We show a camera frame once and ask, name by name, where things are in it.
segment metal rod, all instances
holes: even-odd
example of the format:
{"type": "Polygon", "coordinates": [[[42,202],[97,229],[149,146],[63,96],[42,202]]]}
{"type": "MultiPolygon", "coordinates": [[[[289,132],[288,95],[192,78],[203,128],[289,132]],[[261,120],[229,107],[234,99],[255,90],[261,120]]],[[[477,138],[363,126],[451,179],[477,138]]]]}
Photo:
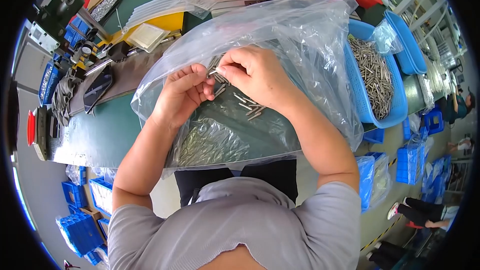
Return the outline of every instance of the metal rod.
{"type": "Polygon", "coordinates": [[[80,20],[85,22],[88,25],[88,27],[98,29],[98,32],[96,35],[100,39],[102,39],[106,43],[112,40],[112,36],[109,33],[107,33],[107,31],[100,25],[99,22],[93,19],[92,15],[90,15],[87,9],[85,9],[84,7],[81,7],[81,9],[79,9],[77,12],[77,16],[80,18],[80,20]]]}

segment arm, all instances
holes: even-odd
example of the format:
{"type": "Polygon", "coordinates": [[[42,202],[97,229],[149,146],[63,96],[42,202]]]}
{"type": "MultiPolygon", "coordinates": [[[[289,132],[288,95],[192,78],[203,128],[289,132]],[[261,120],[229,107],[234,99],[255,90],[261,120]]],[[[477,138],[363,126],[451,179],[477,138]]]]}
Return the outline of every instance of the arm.
{"type": "Polygon", "coordinates": [[[125,204],[152,209],[150,192],[162,175],[178,129],[202,102],[214,98],[215,80],[206,76],[204,66],[193,64],[167,77],[152,115],[118,168],[113,211],[125,204]]]}
{"type": "Polygon", "coordinates": [[[273,51],[254,46],[228,51],[217,70],[251,99],[291,122],[305,157],[319,173],[318,187],[339,181],[358,192],[357,162],[347,142],[293,85],[273,51]]]}
{"type": "Polygon", "coordinates": [[[438,221],[438,222],[432,222],[432,221],[428,220],[427,222],[425,222],[425,227],[438,228],[438,227],[448,226],[449,223],[450,223],[450,219],[446,219],[446,220],[438,221]]]}

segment fingernail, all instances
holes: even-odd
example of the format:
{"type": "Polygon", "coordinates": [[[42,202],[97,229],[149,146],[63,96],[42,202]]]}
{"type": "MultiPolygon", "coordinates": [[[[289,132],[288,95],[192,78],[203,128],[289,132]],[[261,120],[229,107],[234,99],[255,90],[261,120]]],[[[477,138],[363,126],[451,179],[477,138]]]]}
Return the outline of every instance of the fingernail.
{"type": "Polygon", "coordinates": [[[225,71],[226,71],[226,69],[225,69],[224,66],[219,66],[219,67],[215,68],[215,70],[216,70],[218,73],[220,73],[221,75],[224,75],[224,74],[225,74],[225,71]]]}

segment cardboard box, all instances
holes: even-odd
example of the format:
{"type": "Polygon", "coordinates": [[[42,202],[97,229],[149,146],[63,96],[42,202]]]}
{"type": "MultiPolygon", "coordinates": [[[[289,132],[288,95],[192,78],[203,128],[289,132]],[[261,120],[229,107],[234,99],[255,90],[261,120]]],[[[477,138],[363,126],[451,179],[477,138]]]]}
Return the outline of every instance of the cardboard box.
{"type": "Polygon", "coordinates": [[[98,219],[103,218],[102,214],[98,210],[92,210],[89,207],[81,207],[80,210],[82,212],[84,212],[85,214],[88,214],[88,215],[92,216],[93,222],[95,222],[95,226],[98,230],[98,233],[100,234],[100,236],[102,236],[102,240],[106,244],[107,240],[103,236],[102,230],[100,229],[99,223],[97,222],[98,219]]]}

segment green machine part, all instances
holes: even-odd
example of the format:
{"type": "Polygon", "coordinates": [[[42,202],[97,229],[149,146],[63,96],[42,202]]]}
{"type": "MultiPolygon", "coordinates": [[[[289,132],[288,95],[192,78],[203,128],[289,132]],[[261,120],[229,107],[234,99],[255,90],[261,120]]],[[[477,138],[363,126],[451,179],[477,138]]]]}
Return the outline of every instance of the green machine part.
{"type": "Polygon", "coordinates": [[[58,43],[63,44],[66,33],[65,27],[84,3],[85,0],[51,0],[48,5],[39,9],[35,22],[58,43]]]}

